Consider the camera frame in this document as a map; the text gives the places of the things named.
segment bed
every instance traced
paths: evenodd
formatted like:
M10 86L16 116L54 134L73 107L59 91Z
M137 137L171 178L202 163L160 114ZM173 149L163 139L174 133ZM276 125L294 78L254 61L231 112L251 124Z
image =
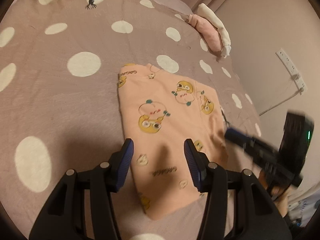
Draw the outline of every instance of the bed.
M92 169L121 147L117 81L127 63L151 63L173 73L175 62L174 73L217 91L229 123L261 135L259 117L231 58L210 52L182 20L189 13L179 0L12 3L0 23L0 201L26 237L66 170ZM179 32L178 42L166 35L169 27ZM159 63L159 55L170 60ZM243 151L227 149L228 169L258 174ZM130 171L124 187L112 195L123 240L141 234L196 239L205 200L153 221L143 213ZM232 226L232 205L228 210L226 231Z

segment cartoon eye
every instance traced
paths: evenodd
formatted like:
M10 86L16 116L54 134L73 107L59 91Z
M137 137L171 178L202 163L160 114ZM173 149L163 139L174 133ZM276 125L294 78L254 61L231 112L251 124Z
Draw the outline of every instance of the cartoon eye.
M144 127L144 128L148 128L148 127L150 126L150 122L147 121L147 120L144 120L141 125L142 125L142 127Z
M153 128L155 128L156 130L159 130L159 129L161 128L161 124L158 123L158 122L155 122L155 123L153 124Z

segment cable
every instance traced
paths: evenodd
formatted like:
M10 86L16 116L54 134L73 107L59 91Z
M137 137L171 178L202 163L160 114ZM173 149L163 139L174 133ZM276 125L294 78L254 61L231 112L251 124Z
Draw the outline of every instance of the cable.
M289 98L287 98L287 99L285 99L285 100L281 101L279 104L276 104L275 106L270 107L270 108L269 108L269 109L267 109L266 111L263 111L261 114L259 114L259 116L262 116L262 115L263 115L263 114L265 114L266 112L268 112L268 111L270 111L270 110L272 110L272 109L276 108L277 106L279 106L279 105L283 104L284 102L286 102L286 101L290 100L291 98L295 97L295 96L296 96L296 95L298 95L299 93L300 93L300 90L298 90L297 92L295 92L295 93L294 93L292 96L290 96Z

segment power strip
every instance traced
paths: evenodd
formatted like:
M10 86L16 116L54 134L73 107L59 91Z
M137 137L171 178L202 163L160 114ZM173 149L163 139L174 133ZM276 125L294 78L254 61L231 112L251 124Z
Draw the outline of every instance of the power strip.
M296 68L292 60L289 58L289 56L286 54L286 52L282 48L279 51L277 51L276 54L279 57L279 59L282 61L283 65L289 71L289 74L291 75L292 79L294 80L294 83L299 89L300 94L302 95L305 91L308 90L308 88L305 82L303 81L302 76L300 75L298 69Z

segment pink garment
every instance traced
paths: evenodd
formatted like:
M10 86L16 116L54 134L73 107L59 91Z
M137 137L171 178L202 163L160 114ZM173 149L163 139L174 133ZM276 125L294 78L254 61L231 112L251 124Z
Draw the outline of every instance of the pink garment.
M146 214L160 219L200 195L184 156L187 138L210 161L226 167L218 96L211 87L151 64L122 67L118 93L124 136L134 141L135 186Z
M212 52L222 51L223 44L220 34L208 20L199 15L190 14L188 23L202 34Z

